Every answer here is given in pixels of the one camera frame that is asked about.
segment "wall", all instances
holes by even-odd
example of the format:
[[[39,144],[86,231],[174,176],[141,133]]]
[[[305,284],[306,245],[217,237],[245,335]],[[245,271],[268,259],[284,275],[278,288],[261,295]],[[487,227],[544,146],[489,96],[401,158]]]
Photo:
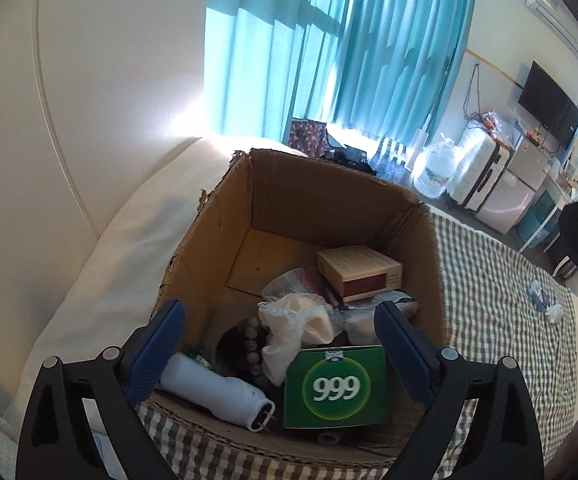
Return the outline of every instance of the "wall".
[[[206,0],[0,0],[0,410],[97,238],[195,133]]]
[[[531,63],[535,60],[577,103],[578,58],[525,5],[525,1],[476,0],[467,50],[482,57],[520,85],[524,85]],[[558,15],[567,30],[578,40],[578,24],[562,2],[558,5]],[[444,132],[453,139],[459,139],[462,135],[466,125],[462,104],[472,67],[477,61],[475,56],[468,53],[465,55],[437,133]],[[521,88],[483,62],[480,62],[480,69],[481,111],[494,106],[510,110],[517,107],[523,118],[530,121],[532,126],[536,125],[535,120],[517,104]],[[469,112],[474,111],[476,100],[473,92]]]

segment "gingham fabric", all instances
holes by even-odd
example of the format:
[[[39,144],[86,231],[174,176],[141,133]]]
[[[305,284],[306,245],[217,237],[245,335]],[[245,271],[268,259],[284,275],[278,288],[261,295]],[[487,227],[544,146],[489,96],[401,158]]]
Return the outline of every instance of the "gingham fabric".
[[[516,251],[442,216],[435,228],[447,339],[467,360],[519,363],[540,428],[545,462],[573,427],[576,403],[576,321],[570,292]],[[550,325],[536,312],[527,286],[538,280],[565,314]],[[437,478],[449,476],[462,450],[476,401],[466,403]]]
[[[501,243],[442,216],[430,215],[442,273],[446,328],[450,345],[465,359],[518,361],[533,400],[545,460],[573,426],[576,399],[576,326],[570,293],[544,270]],[[552,326],[526,294],[539,280],[565,309]],[[436,478],[451,474],[466,438],[475,403],[465,405]],[[235,449],[210,435],[177,424],[152,402],[139,416],[160,452],[180,479],[222,480],[378,480],[375,468],[323,468],[283,462]]]

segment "curtain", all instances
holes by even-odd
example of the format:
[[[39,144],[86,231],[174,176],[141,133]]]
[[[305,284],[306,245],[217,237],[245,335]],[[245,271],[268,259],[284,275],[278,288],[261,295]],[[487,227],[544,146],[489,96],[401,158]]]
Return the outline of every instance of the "curtain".
[[[205,107],[214,133],[287,140],[319,118],[349,0],[207,0]]]
[[[442,115],[475,0],[352,0],[330,120],[409,144]]]

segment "black flat screen tv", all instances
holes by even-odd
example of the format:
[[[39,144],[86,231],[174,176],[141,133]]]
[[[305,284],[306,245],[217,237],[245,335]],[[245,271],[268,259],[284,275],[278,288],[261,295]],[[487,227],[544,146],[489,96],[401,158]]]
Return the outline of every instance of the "black flat screen tv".
[[[535,61],[518,103],[565,149],[578,129],[578,106]]]

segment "green 999 box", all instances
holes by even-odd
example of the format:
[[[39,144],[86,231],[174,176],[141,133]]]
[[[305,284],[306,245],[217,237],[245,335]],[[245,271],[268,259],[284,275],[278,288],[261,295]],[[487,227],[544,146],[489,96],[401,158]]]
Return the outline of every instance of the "green 999 box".
[[[386,418],[383,347],[301,350],[289,367],[285,428],[344,428]]]

